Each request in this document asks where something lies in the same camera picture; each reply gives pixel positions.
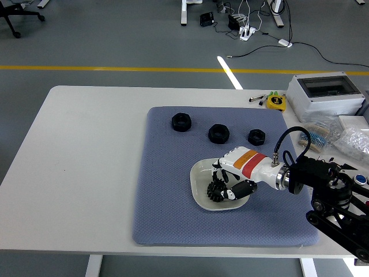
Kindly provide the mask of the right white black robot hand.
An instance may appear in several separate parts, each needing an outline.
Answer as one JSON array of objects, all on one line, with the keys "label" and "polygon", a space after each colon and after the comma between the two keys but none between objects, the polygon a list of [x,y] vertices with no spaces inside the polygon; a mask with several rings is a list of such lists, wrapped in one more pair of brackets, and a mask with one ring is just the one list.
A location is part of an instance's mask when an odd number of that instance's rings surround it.
[{"label": "right white black robot hand", "polygon": [[282,167],[282,163],[273,166],[272,159],[262,153],[236,147],[212,164],[212,181],[207,195],[215,202],[238,200],[254,193],[259,182],[283,190]]}]

